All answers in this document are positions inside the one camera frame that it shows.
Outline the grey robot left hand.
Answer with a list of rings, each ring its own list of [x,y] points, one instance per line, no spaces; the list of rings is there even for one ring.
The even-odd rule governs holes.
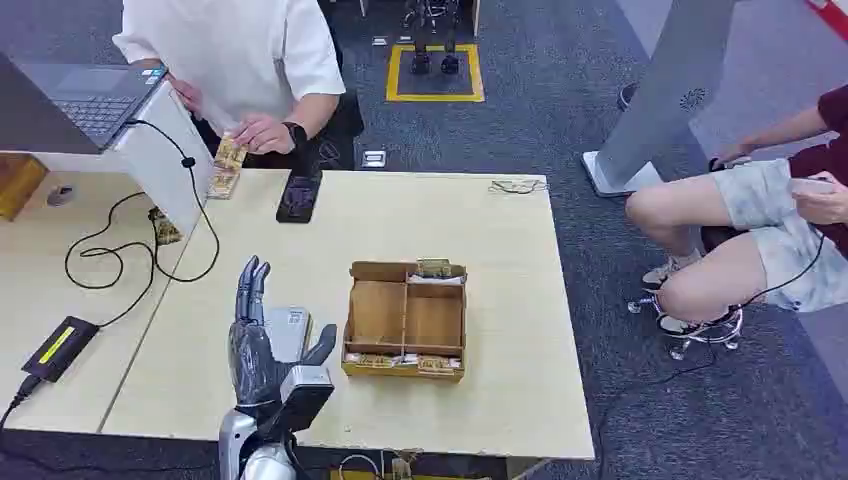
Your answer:
[[[271,266],[252,256],[239,275],[234,320],[228,334],[228,362],[236,409],[256,416],[261,409],[282,408],[281,386],[296,367],[321,367],[335,349],[338,327],[328,324],[317,343],[296,360],[274,357],[270,324],[264,315],[265,281]]]

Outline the person's right hand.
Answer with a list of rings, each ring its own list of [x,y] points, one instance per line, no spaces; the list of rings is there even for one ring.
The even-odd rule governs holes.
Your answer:
[[[199,114],[203,99],[201,91],[190,83],[177,79],[172,73],[168,73],[166,79],[177,92],[184,107],[193,114]]]

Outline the person's left hand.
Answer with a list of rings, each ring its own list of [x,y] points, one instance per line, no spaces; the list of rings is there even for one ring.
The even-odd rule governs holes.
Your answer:
[[[282,121],[263,113],[246,115],[230,136],[235,144],[257,155],[272,152],[288,154],[295,146],[288,127]]]

